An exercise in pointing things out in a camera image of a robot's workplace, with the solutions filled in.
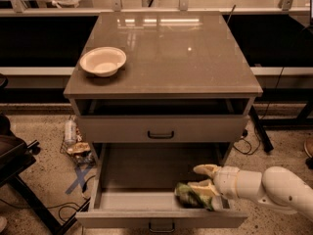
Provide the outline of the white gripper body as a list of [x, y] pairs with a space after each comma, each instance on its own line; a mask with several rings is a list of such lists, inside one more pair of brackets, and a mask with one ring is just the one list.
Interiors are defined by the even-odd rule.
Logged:
[[213, 182], [220, 193], [225, 199], [237, 199], [237, 177], [240, 170], [233, 166], [219, 167], [214, 174]]

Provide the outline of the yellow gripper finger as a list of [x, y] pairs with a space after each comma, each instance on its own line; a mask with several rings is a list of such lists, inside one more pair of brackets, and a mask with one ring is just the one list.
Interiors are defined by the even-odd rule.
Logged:
[[189, 182], [188, 185], [201, 196], [219, 196], [219, 192], [217, 191], [211, 179], [206, 179], [200, 182]]
[[216, 164], [199, 164], [193, 168], [193, 171], [196, 174], [207, 175], [213, 179], [220, 169], [221, 167]]

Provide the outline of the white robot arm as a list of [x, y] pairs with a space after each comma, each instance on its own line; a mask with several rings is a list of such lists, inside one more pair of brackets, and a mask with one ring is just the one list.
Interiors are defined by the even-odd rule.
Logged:
[[313, 221], [313, 189], [286, 168], [272, 166], [257, 172], [200, 164], [194, 167], [194, 172], [207, 176], [206, 180], [188, 183], [201, 197], [245, 199], [275, 212], [298, 212]]

